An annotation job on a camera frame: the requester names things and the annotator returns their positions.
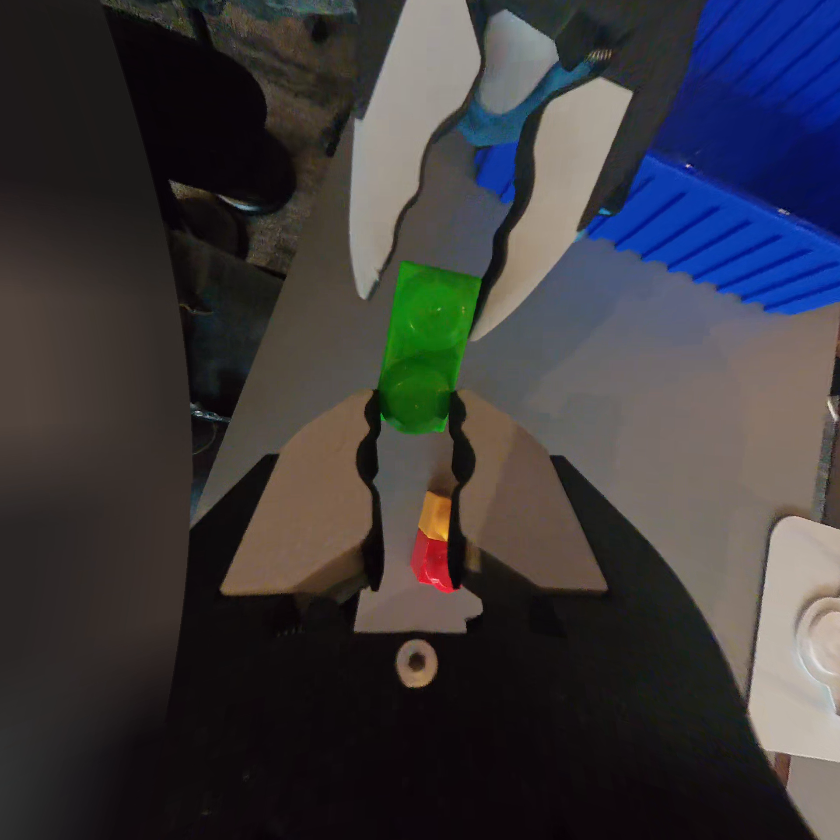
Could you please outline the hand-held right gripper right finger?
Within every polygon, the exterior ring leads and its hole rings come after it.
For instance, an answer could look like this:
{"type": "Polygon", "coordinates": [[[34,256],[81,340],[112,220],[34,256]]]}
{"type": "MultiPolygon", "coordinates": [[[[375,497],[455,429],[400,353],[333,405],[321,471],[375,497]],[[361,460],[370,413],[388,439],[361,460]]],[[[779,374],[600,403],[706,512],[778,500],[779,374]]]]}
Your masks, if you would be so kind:
{"type": "Polygon", "coordinates": [[[448,572],[460,587],[494,560],[549,594],[604,594],[607,582],[548,450],[470,390],[451,395],[448,572]]]}

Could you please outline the green two-stud building block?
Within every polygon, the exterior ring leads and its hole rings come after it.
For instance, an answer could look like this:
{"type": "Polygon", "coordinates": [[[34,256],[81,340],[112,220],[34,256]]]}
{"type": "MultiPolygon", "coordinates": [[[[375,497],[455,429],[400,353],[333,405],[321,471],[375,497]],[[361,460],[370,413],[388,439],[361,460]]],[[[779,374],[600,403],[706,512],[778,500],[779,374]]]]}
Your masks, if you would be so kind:
{"type": "Polygon", "coordinates": [[[377,386],[381,417],[398,432],[445,430],[480,286],[477,276],[400,264],[377,386]]]}

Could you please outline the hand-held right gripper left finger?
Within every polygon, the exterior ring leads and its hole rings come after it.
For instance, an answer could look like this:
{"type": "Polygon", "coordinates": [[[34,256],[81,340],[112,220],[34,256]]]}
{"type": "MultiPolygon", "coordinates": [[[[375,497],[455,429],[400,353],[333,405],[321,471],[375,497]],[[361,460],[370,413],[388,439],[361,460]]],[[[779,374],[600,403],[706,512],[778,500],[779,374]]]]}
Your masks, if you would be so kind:
{"type": "Polygon", "coordinates": [[[223,595],[349,599],[380,588],[381,430],[378,391],[364,389],[284,445],[221,584],[223,595]]]}

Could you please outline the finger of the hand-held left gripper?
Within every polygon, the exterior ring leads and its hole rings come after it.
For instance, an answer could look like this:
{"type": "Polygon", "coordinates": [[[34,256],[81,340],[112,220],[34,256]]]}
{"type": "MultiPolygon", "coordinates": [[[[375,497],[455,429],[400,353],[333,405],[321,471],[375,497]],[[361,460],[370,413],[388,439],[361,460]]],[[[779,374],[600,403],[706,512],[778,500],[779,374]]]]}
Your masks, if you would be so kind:
{"type": "Polygon", "coordinates": [[[515,312],[574,243],[632,98],[624,87],[577,87],[528,120],[514,201],[493,238],[472,341],[515,312]]]}
{"type": "Polygon", "coordinates": [[[482,59],[467,2],[358,2],[358,22],[350,265],[367,301],[421,192],[428,147],[465,110],[482,59]]]}

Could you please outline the red building block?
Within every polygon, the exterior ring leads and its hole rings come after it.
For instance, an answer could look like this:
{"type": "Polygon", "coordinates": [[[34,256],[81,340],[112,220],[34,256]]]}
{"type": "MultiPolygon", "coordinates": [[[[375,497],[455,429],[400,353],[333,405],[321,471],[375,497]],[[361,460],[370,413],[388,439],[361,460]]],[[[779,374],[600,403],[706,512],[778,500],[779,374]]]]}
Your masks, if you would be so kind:
{"type": "Polygon", "coordinates": [[[420,528],[416,531],[411,569],[419,583],[437,591],[451,594],[456,591],[448,569],[448,541],[430,537],[420,528]]]}

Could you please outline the yellow building block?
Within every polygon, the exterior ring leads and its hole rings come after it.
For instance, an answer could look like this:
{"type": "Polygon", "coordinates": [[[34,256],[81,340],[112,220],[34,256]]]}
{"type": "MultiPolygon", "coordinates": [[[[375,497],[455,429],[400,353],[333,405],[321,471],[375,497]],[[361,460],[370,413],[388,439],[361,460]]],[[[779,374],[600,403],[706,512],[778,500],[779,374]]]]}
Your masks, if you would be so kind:
{"type": "Polygon", "coordinates": [[[431,541],[446,543],[452,513],[452,500],[431,490],[423,499],[418,529],[431,541]]]}

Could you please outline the blue ribbed plastic bin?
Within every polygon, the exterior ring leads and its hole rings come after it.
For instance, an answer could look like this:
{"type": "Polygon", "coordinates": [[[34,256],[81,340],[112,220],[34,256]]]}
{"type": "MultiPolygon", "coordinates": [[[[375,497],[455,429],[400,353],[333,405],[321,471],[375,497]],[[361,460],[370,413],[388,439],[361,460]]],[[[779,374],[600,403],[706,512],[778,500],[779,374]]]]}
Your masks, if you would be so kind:
{"type": "MultiPolygon", "coordinates": [[[[605,239],[766,312],[834,304],[838,2],[705,3],[682,85],[622,210],[584,215],[574,243],[605,239]]],[[[486,38],[473,97],[504,112],[557,50],[510,13],[490,19],[486,38]]],[[[458,129],[469,142],[469,105],[458,129]]],[[[520,140],[476,148],[477,182],[494,187],[507,215],[520,140]]]]}

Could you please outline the grey flat pad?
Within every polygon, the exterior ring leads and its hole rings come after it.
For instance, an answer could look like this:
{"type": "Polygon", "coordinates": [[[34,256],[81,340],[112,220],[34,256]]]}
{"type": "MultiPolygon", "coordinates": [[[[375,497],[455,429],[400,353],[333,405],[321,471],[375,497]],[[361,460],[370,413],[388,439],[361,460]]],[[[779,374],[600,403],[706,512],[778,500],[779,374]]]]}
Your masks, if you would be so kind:
{"type": "Polygon", "coordinates": [[[763,749],[839,761],[839,530],[798,517],[770,535],[749,686],[763,749]]]}

